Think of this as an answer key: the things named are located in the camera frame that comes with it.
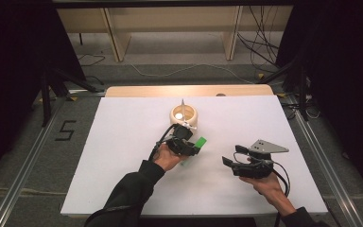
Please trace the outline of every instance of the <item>white tabletop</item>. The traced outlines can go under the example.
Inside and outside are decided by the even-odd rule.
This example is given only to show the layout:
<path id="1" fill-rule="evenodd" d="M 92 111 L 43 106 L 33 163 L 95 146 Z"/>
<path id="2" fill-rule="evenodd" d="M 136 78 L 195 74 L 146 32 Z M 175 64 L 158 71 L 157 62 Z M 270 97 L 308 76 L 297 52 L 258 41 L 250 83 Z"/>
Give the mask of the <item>white tabletop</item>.
<path id="1" fill-rule="evenodd" d="M 171 109 L 182 97 L 104 97 L 70 185 L 63 215 L 92 214 L 105 204 L 126 173 L 137 171 L 169 127 Z M 199 113 L 190 139 L 208 141 L 199 155 L 166 172 L 155 185 L 142 216 L 244 217 L 276 213 L 252 186 L 238 180 L 222 156 L 233 159 L 234 145 L 250 147 L 263 139 L 289 149 L 272 154 L 291 181 L 289 198 L 311 214 L 327 209 L 308 170 L 276 96 L 196 96 L 184 103 Z M 279 167 L 275 167 L 283 176 Z"/>

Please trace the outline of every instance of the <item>green tape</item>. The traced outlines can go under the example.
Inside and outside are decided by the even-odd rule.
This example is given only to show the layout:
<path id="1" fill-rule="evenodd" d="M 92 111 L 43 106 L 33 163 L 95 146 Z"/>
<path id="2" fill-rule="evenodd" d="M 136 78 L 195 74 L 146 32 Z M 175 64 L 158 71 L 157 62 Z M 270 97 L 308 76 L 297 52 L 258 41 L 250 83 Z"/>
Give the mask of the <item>green tape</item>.
<path id="1" fill-rule="evenodd" d="M 205 143 L 206 143 L 206 139 L 204 137 L 200 137 L 200 139 L 196 142 L 194 147 L 202 148 L 202 146 L 204 146 Z"/>

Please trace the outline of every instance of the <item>aluminum rail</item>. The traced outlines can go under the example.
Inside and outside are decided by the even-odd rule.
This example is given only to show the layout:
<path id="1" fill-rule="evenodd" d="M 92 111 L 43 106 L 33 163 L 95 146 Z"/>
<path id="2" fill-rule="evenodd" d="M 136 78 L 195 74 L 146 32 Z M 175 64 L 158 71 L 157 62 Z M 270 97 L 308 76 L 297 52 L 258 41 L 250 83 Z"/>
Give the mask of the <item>aluminum rail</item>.
<path id="1" fill-rule="evenodd" d="M 15 178 L 13 184 L 11 185 L 7 195 L 3 198 L 0 204 L 0 227 L 5 226 L 9 215 L 17 202 L 17 199 L 20 196 L 23 186 L 28 179 L 28 176 L 34 167 L 36 160 L 38 159 L 41 150 L 43 149 L 43 145 L 45 144 L 47 135 L 51 132 L 52 125 L 55 122 L 56 116 L 63 106 L 66 97 L 58 97 L 55 101 L 55 106 L 52 110 L 53 114 L 51 119 L 47 122 L 46 126 L 43 127 L 34 142 L 31 151 L 26 157 L 25 162 L 23 163 L 22 168 L 20 169 L 17 177 Z"/>
<path id="2" fill-rule="evenodd" d="M 290 103 L 297 103 L 297 101 L 293 100 L 291 97 L 289 99 Z M 326 156 L 325 151 L 320 145 L 320 142 L 313 132 L 309 122 L 304 121 L 303 117 L 299 113 L 296 112 L 295 115 L 300 128 L 302 129 L 302 133 L 308 141 L 308 144 L 313 151 L 318 164 L 320 165 L 320 169 L 325 176 L 326 181 L 329 183 L 329 186 L 331 187 L 331 190 L 334 193 L 335 198 L 337 199 L 337 202 L 340 205 L 340 208 L 350 226 L 363 227 L 363 220 L 359 215 L 353 200 L 350 198 L 349 193 L 347 192 L 335 169 Z"/>

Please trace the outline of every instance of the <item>black jacket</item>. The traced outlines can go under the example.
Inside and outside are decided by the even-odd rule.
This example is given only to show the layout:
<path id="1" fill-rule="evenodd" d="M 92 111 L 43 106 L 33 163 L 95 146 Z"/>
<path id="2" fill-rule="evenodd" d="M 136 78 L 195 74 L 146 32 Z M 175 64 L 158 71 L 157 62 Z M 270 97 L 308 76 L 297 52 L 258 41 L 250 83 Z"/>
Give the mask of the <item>black jacket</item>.
<path id="1" fill-rule="evenodd" d="M 87 227 L 135 227 L 144 204 L 154 191 L 154 185 L 163 177 L 164 170 L 149 161 L 143 161 L 138 172 L 126 174 L 109 196 L 104 209 L 92 214 L 86 221 Z M 324 227 L 316 223 L 305 208 L 283 217 L 286 227 Z"/>

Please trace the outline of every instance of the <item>hand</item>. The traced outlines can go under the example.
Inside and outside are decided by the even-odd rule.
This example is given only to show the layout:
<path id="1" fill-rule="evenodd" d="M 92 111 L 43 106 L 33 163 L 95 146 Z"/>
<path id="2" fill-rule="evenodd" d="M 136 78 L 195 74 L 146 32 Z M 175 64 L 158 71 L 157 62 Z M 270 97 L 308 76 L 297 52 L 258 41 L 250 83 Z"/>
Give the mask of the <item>hand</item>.
<path id="1" fill-rule="evenodd" d="M 161 144 L 154 154 L 153 161 L 158 166 L 169 171 L 180 161 L 186 160 L 188 156 L 175 154 L 166 144 Z"/>
<path id="2" fill-rule="evenodd" d="M 240 180 L 252 184 L 253 188 L 261 193 L 284 217 L 296 212 L 293 204 L 285 196 L 279 184 L 278 177 L 273 172 L 266 178 L 253 179 L 240 177 Z"/>

